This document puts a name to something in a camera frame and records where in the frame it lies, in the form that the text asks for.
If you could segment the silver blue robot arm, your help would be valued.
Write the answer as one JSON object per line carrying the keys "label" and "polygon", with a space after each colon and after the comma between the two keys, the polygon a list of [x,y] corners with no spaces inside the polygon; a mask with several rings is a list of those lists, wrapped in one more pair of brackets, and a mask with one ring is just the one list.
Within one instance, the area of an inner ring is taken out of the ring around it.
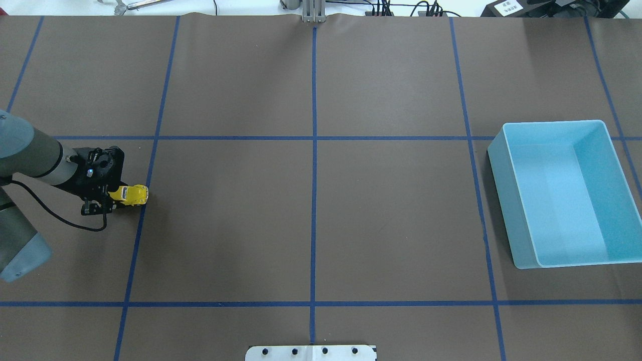
{"label": "silver blue robot arm", "polygon": [[[69,147],[6,110],[1,112],[2,136],[2,281],[11,283],[36,270],[53,253],[46,238],[14,199],[23,191],[53,219],[73,229],[98,233],[118,208],[111,192],[122,186],[125,154],[118,146]],[[76,197],[81,214],[97,216],[97,226],[66,219],[27,184],[34,179]]]}

